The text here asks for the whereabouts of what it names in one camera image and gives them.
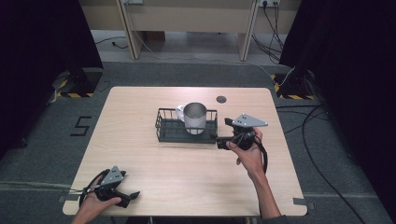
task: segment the forearm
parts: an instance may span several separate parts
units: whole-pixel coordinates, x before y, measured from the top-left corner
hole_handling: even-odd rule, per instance
[[[86,224],[90,222],[88,214],[78,211],[73,218],[72,224]]]
[[[259,172],[253,175],[251,179],[259,198],[259,207],[262,213],[262,219],[281,216],[264,172]]]

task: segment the silver metal part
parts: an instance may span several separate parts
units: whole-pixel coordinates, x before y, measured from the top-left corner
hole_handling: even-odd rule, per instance
[[[268,126],[268,123],[260,119],[255,119],[244,113],[241,116],[239,116],[237,119],[233,120],[233,125],[243,128],[251,128],[251,127]]]
[[[123,176],[119,170],[119,167],[113,166],[113,168],[111,168],[110,172],[108,172],[108,174],[102,180],[101,186],[118,183],[118,182],[121,182],[122,179],[123,179]]]

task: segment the floor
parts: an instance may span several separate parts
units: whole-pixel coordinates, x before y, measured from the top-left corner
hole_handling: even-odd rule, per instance
[[[166,32],[165,42],[147,42],[137,61],[132,60],[128,48],[120,49],[112,45],[112,42],[115,42],[119,47],[127,46],[123,31],[92,31],[92,35],[96,43],[101,42],[97,44],[97,48],[104,62],[277,65],[277,61],[271,61],[268,54],[261,51],[253,40],[249,46],[247,60],[241,62],[236,34]],[[280,50],[279,44],[275,41],[271,42],[272,35],[257,35],[257,37],[267,47]],[[286,36],[279,37],[284,42]],[[272,52],[277,57],[280,56],[280,53]]]

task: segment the power outlet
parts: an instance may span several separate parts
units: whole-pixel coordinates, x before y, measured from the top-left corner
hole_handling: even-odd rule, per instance
[[[277,4],[279,6],[280,0],[260,0],[259,7],[262,7],[263,2],[267,2],[267,7],[275,7]]]

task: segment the mug handle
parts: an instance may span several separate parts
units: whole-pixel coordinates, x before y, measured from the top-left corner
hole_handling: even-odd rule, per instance
[[[177,114],[177,117],[178,117],[179,119],[181,119],[181,121],[184,122],[184,113],[183,113],[183,110],[184,110],[184,105],[178,105],[177,108],[176,108],[176,114]]]

